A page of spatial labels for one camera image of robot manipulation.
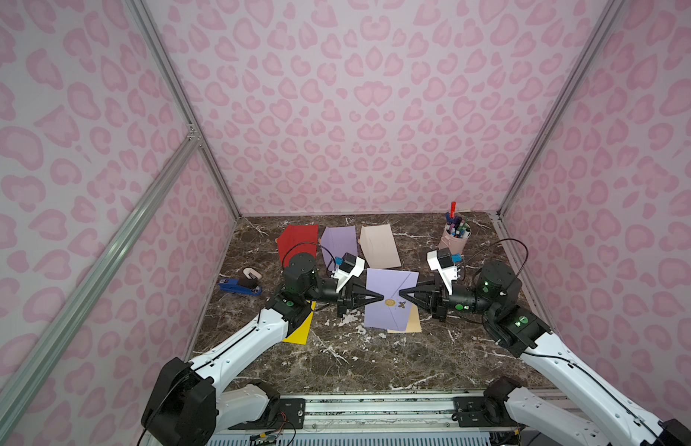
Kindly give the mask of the cream white envelope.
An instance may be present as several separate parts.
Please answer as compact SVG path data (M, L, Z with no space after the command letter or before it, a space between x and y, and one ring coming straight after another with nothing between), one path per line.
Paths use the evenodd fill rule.
M402 266L389 224L363 226L359 243L371 269L393 269Z

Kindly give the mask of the red envelope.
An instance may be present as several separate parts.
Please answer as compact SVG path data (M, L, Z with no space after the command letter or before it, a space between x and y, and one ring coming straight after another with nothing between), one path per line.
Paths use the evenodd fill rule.
M291 259L302 253L317 256L317 225L289 225L277 239L278 256L283 267L287 267Z

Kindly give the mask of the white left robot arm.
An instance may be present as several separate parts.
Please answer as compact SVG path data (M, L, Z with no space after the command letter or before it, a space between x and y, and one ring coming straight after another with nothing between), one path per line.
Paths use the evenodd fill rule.
M358 279L363 258L345 254L328 277L308 253L291 258L282 283L265 307L236 334L189 361L173 358L159 372L141 425L162 445L205 445L220 431L247 424L271 429L286 423L280 394L258 382L238 390L229 384L264 352L294 334L313 304L334 304L339 315L382 301Z

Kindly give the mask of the yellow envelope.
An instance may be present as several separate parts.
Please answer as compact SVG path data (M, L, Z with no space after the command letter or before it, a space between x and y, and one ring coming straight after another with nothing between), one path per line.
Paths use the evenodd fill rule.
M313 314L314 310L316 308L317 304L312 303L311 304L311 313L307 316L307 318L304 320L304 322L289 336L287 336L283 342L284 343L290 343L294 345L305 345L308 336L310 334L310 329L311 329L311 324L313 321Z

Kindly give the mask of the tan kraft envelope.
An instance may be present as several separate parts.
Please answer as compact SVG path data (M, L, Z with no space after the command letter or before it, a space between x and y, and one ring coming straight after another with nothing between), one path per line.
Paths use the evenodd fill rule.
M412 305L410 307L410 316L408 317L407 325L404 330L389 330L389 334L411 334L420 333L422 331L419 309Z

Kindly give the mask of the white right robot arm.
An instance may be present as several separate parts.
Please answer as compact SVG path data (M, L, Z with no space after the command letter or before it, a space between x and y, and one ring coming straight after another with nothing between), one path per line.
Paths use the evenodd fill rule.
M512 378L485 391L488 419L503 416L538 430L561 445L690 445L691 431L676 419L663 421L616 390L585 364L551 327L516 302L522 282L499 261L486 262L469 285L459 282L449 258L433 258L437 275L399 295L440 321L450 312L471 313L497 345L525 362L575 403L582 416L548 403Z

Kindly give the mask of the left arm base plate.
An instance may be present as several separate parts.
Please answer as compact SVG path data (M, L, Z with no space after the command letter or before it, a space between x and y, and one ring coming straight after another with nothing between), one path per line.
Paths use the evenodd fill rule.
M301 398L280 398L269 403L265 413L255 421L241 423L230 430L276 429L283 423L291 424L296 429L304 427L306 400Z

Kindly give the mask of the lilac envelope with butterfly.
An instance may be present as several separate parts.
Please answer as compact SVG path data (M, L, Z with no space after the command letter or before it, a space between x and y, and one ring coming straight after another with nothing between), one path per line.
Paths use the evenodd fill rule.
M358 256L356 227L326 228L321 236L320 246L328 271L333 271L336 267L335 258L343 258L345 254Z

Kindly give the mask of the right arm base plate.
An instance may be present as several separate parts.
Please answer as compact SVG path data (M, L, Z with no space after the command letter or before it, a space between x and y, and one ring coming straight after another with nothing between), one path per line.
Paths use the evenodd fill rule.
M452 419L458 423L459 427L497 429L497 427L517 426L506 412L504 403L491 397L456 397L453 403Z

